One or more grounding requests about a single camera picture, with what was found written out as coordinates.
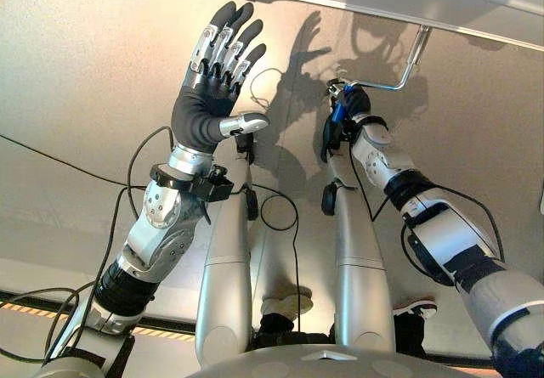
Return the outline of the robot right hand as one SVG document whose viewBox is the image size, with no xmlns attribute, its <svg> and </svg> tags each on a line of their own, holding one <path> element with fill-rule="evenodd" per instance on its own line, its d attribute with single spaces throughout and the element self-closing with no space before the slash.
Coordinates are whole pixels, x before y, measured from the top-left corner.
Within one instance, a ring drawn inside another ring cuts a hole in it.
<svg viewBox="0 0 544 378">
<path fill-rule="evenodd" d="M 328 81 L 326 85 L 331 96 L 333 122 L 354 119 L 358 114 L 370 112 L 370 99 L 361 85 L 337 78 Z"/>
</svg>

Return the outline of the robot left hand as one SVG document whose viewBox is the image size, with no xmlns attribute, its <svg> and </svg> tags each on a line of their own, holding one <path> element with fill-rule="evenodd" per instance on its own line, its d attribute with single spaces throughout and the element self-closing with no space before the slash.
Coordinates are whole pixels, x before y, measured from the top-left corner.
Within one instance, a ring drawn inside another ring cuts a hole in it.
<svg viewBox="0 0 544 378">
<path fill-rule="evenodd" d="M 251 68 L 266 46 L 246 54 L 264 23 L 251 20 L 252 3 L 221 7 L 202 31 L 190 56 L 173 107 L 171 128 L 177 144 L 168 165 L 185 175 L 206 174 L 218 144 L 239 134 L 251 134 L 269 125 L 262 113 L 231 114 Z"/>
</svg>

